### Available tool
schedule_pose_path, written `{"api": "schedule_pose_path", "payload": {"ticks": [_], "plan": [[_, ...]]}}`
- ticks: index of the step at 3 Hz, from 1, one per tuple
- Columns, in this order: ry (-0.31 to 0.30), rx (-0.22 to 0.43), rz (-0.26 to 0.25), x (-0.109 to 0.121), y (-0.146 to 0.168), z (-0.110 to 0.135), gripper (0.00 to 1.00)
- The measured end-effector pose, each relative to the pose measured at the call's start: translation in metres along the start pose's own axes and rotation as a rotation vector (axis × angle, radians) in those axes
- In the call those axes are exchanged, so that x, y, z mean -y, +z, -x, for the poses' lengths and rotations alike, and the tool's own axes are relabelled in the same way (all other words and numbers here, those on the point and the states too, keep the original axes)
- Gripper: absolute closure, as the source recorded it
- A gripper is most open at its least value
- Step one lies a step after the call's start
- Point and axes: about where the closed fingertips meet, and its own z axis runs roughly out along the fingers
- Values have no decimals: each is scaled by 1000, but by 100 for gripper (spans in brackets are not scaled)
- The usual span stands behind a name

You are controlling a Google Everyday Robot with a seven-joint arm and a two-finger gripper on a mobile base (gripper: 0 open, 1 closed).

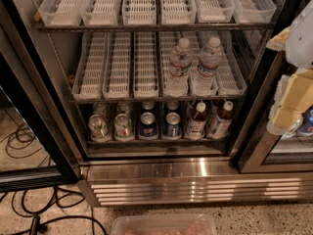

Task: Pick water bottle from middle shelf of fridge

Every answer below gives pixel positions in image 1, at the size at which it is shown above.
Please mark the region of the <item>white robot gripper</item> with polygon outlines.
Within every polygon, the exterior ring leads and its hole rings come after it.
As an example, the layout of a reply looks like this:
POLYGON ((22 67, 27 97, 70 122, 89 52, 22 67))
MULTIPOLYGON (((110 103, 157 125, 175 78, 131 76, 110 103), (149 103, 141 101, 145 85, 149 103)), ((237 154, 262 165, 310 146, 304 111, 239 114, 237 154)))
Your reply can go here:
POLYGON ((285 51, 287 61, 299 68, 288 80, 273 123, 291 129, 298 118, 313 105, 313 0, 286 27, 271 38, 266 47, 285 51))

